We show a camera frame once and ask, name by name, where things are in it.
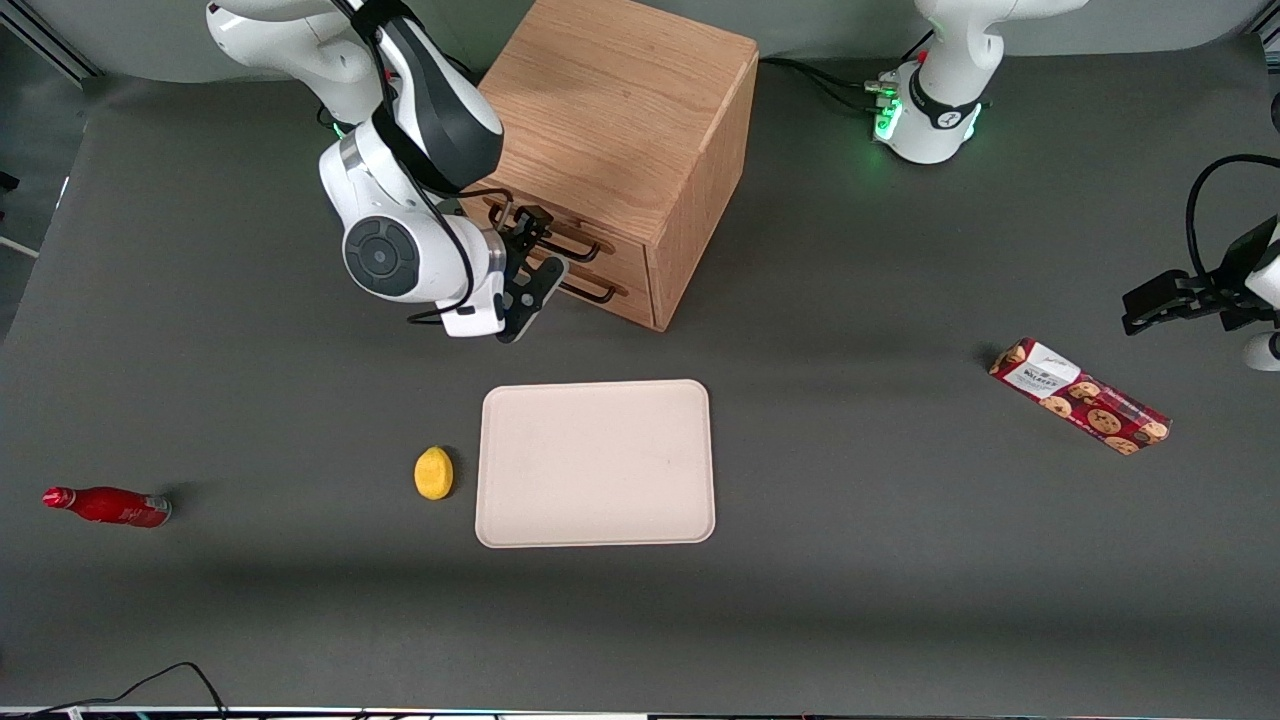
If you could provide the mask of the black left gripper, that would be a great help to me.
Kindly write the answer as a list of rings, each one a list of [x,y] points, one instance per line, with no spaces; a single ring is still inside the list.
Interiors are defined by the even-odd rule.
[[[1258,266],[1263,251],[1229,249],[1221,264],[1204,274],[1208,305],[1199,301],[1201,282],[1184,270],[1167,270],[1125,293],[1123,329],[1139,334],[1172,320],[1217,316],[1224,331],[1239,331],[1263,320],[1263,301],[1245,287],[1245,278]]]

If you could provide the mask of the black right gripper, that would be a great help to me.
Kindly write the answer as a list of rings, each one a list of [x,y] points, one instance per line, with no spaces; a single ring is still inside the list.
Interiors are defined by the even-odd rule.
[[[550,255],[536,268],[527,256],[538,241],[553,234],[554,218],[538,205],[518,208],[518,228],[508,228],[508,246],[503,249],[500,301],[503,329],[497,340],[503,345],[518,341],[543,310],[545,301],[561,287],[568,265]]]

